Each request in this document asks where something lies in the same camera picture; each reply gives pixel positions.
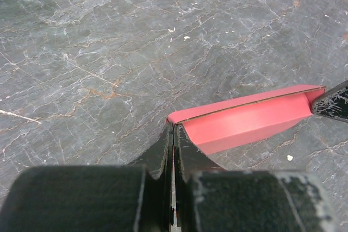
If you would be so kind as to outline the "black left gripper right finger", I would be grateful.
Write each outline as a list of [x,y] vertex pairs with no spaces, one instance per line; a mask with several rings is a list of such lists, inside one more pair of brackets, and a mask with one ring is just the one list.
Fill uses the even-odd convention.
[[182,231],[336,231],[315,176],[302,171],[228,171],[174,127],[177,225]]

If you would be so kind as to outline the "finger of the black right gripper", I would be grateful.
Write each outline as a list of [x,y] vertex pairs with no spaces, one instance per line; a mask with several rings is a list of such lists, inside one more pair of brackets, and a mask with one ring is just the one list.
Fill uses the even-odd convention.
[[347,80],[316,98],[311,106],[314,115],[347,123]]

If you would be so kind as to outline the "pink paper box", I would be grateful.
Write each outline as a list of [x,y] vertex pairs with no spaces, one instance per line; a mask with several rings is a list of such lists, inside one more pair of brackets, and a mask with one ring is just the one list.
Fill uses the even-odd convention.
[[206,155],[267,139],[312,115],[324,86],[296,85],[170,113]]

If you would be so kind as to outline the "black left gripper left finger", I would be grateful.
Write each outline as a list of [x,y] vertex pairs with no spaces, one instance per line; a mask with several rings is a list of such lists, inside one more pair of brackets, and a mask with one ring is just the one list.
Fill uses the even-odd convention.
[[1,208],[1,231],[169,231],[173,126],[127,165],[37,166]]

